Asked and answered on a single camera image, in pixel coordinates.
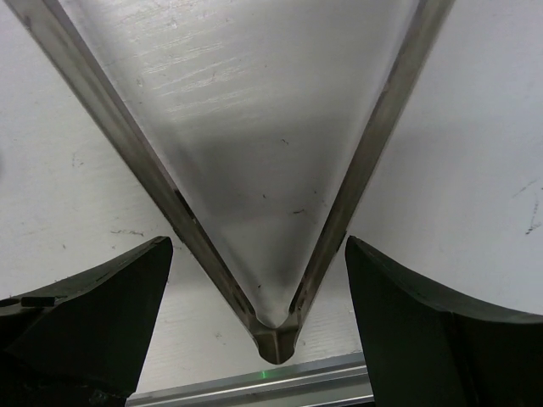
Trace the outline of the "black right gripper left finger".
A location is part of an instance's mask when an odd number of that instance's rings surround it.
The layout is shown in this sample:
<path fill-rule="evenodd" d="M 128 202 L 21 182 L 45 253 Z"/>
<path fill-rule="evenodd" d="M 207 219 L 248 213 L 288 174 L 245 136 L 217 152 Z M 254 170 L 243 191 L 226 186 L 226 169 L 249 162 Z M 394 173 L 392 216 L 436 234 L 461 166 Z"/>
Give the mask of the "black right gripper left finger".
<path fill-rule="evenodd" d="M 3 406 L 123 406 L 143 370 L 172 261 L 168 237 L 1 302 Z"/>

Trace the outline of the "aluminium table frame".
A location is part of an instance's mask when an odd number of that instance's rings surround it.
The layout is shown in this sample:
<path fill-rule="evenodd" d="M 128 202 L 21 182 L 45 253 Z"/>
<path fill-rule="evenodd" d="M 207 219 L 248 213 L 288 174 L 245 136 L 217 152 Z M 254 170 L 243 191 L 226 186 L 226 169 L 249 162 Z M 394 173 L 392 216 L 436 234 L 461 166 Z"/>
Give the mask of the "aluminium table frame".
<path fill-rule="evenodd" d="M 362 353 L 347 354 L 130 397 L 128 406 L 368 406 Z"/>

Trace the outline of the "steel tongs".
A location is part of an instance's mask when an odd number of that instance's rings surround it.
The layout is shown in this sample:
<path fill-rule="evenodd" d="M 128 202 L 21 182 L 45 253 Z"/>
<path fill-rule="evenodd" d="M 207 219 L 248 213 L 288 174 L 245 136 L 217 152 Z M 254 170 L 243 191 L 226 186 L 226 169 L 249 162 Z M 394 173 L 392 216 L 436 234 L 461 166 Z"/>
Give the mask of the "steel tongs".
<path fill-rule="evenodd" d="M 451 6 L 8 2 L 274 365 Z"/>

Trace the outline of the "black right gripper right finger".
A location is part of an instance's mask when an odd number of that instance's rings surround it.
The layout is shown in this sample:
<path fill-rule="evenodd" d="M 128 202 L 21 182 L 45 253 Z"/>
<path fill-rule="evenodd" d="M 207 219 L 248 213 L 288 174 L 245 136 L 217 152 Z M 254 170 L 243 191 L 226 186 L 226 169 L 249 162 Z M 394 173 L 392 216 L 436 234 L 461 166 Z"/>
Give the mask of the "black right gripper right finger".
<path fill-rule="evenodd" d="M 344 255 L 376 405 L 541 405 L 540 315 L 460 293 L 357 237 Z"/>

